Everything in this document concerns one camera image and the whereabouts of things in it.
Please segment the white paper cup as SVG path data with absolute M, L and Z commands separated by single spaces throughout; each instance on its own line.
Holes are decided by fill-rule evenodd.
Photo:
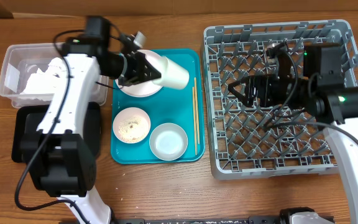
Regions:
M 190 79 L 189 72 L 179 64 L 165 56 L 151 64 L 161 74 L 160 78 L 152 80 L 153 84 L 176 90 L 182 90 L 187 86 Z

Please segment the pink bowl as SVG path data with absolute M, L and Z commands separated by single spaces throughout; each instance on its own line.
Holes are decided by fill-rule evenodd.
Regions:
M 151 128 L 148 114 L 136 107 L 120 111 L 112 122 L 115 137 L 123 143 L 135 144 L 146 138 Z

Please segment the grey bowl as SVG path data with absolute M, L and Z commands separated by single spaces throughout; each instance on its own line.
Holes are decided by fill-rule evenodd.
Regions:
M 179 125 L 163 123 L 152 131 L 149 146 L 153 155 L 158 159 L 174 161 L 186 152 L 188 136 Z

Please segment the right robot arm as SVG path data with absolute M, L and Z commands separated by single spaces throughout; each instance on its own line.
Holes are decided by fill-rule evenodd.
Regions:
M 243 77 L 229 84 L 229 92 L 246 107 L 259 99 L 263 107 L 287 106 L 315 118 L 312 125 L 322 130 L 337 162 L 351 222 L 358 223 L 358 86 L 345 85 L 340 44 L 306 45 L 302 75 L 287 43 L 265 54 L 276 62 L 276 72 Z

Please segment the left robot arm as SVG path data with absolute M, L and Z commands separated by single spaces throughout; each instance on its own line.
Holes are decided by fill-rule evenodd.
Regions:
M 160 78 L 146 59 L 142 33 L 119 33 L 120 52 L 112 52 L 113 24 L 101 16 L 89 16 L 84 29 L 65 31 L 66 41 L 55 44 L 62 62 L 61 84 L 43 119 L 33 133 L 26 133 L 20 149 L 36 189 L 64 203 L 80 223 L 115 223 L 114 212 L 96 187 L 96 155 L 83 138 L 92 89 L 100 76 L 132 86 Z

